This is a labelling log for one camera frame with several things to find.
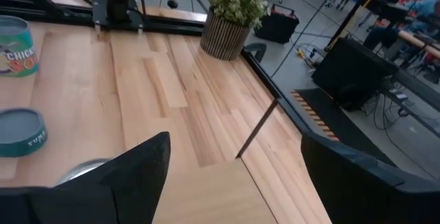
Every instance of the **tin can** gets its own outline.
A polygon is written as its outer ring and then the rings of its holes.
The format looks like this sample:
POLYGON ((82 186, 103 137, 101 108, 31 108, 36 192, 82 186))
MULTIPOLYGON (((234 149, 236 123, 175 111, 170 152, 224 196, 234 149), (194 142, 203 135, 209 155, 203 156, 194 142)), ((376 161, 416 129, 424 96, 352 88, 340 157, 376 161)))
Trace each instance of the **tin can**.
POLYGON ((0 15, 0 76, 27 76, 38 67, 28 22, 0 15))

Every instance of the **can label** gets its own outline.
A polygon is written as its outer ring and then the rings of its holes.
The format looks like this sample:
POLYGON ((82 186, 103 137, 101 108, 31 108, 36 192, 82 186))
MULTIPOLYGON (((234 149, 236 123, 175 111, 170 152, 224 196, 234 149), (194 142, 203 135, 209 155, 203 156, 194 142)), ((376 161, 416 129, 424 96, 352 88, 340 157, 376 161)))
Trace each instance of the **can label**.
POLYGON ((27 76, 34 73, 38 65, 29 31, 0 35, 0 76, 27 76))

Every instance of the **metal bowl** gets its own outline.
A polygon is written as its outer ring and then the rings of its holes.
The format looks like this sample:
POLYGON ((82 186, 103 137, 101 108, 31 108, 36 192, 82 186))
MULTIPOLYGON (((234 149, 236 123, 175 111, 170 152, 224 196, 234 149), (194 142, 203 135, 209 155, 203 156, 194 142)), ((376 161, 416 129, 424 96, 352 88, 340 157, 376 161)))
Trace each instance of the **metal bowl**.
POLYGON ((91 170, 107 163, 110 160, 111 159, 92 159, 84 163, 81 163, 75 166, 74 168, 72 168, 71 170, 69 170, 64 176, 62 176, 61 179, 58 181, 57 185, 60 185, 76 177, 79 177, 85 174, 86 172, 90 172, 91 170))

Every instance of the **desk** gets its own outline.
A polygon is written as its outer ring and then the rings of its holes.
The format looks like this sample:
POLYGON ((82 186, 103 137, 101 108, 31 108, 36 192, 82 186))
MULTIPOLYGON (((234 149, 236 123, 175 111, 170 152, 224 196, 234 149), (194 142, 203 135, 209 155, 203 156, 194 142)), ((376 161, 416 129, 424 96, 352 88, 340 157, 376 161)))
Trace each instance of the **desk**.
POLYGON ((169 176, 153 222, 276 224, 241 159, 169 176))
MULTIPOLYGON (((413 33, 411 33, 411 32, 400 30, 399 38, 403 39, 407 43, 410 43, 411 45, 414 45, 418 48, 422 48, 425 46, 425 43, 423 41, 421 41, 420 39, 415 38, 413 36, 413 33)), ((432 55, 434 55, 437 58, 440 58, 440 50, 437 49, 435 46, 427 45, 427 46, 425 46, 425 51, 428 53, 431 53, 432 55)))
MULTIPOLYGON (((369 12, 369 13, 365 16, 365 18, 359 23, 359 25, 358 25, 359 27, 361 27, 361 26, 362 26, 367 20, 370 19, 371 15, 373 15, 373 12, 374 12, 374 9, 372 8, 372 6, 376 6, 376 5, 378 5, 377 2, 380 2, 381 0, 372 0, 372 1, 374 1, 374 2, 370 2, 370 5, 368 5, 368 6, 366 7, 366 8, 369 9, 371 12, 369 12)), ((405 11, 405 12, 409 11, 409 9, 408 9, 407 7, 405 7, 404 5, 399 4, 399 3, 387 3, 386 6, 388 6, 388 7, 390 7, 390 8, 396 8, 396 9, 399 9, 399 10, 402 10, 402 11, 405 11)))
MULTIPOLYGON (((30 25, 41 68, 1 78, 0 91, 8 94, 0 95, 0 109, 36 109, 49 137, 27 157, 1 159, 0 186, 52 186, 79 163, 115 157, 160 131, 171 135, 170 178, 228 163, 274 100, 251 64, 213 59, 197 37, 30 25)), ((330 223, 301 156, 301 134, 285 110, 274 109, 243 162, 278 223, 330 223)))

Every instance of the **potted plant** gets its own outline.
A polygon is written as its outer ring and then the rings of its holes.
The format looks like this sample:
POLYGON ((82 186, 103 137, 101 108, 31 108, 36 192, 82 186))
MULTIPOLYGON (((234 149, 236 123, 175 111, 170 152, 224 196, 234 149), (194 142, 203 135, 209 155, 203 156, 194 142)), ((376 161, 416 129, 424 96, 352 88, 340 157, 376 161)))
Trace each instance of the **potted plant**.
POLYGON ((221 60, 237 58, 249 31, 267 13, 265 0, 209 0, 210 9, 201 48, 221 60))

